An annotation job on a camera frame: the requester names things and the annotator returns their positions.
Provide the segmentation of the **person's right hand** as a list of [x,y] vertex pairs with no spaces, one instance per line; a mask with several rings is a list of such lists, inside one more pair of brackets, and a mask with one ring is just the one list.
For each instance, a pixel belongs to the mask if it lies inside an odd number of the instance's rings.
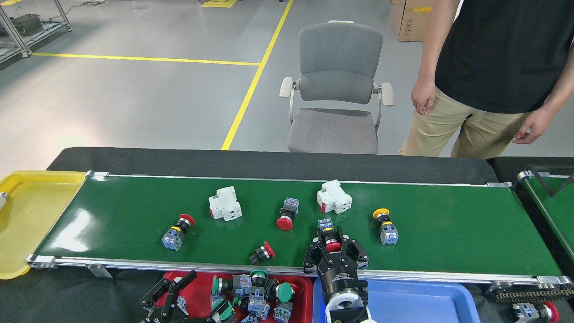
[[420,76],[411,91],[411,101],[415,111],[420,116],[425,116],[433,108],[436,97],[434,78]]

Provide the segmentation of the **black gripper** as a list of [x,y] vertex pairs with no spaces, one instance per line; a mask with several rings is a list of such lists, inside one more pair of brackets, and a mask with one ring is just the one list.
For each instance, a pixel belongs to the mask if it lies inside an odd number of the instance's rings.
[[308,244],[304,257],[304,272],[316,272],[321,280],[322,293],[325,297],[334,296],[337,292],[364,293],[367,282],[357,276],[358,268],[366,268],[369,256],[356,239],[345,235],[339,227],[341,243],[340,254],[327,251],[326,238],[329,228],[317,229],[317,237]]

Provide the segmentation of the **person's left hand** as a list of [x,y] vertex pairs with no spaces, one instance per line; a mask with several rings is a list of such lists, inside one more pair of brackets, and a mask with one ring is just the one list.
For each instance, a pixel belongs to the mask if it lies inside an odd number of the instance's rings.
[[524,121],[511,141],[515,144],[531,144],[535,142],[550,125],[556,112],[547,108],[539,108],[532,112]]

